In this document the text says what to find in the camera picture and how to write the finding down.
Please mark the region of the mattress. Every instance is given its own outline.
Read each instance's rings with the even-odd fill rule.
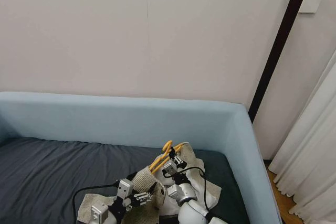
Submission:
[[[71,198],[80,188],[111,184],[146,165],[159,148],[87,142],[13,138],[0,143],[0,223],[72,223]],[[244,202],[226,157],[195,150],[209,181],[222,188],[213,213],[229,223],[249,223]],[[115,188],[87,191],[105,196]],[[76,197],[77,210],[85,195]],[[160,223],[178,223],[176,219]]]

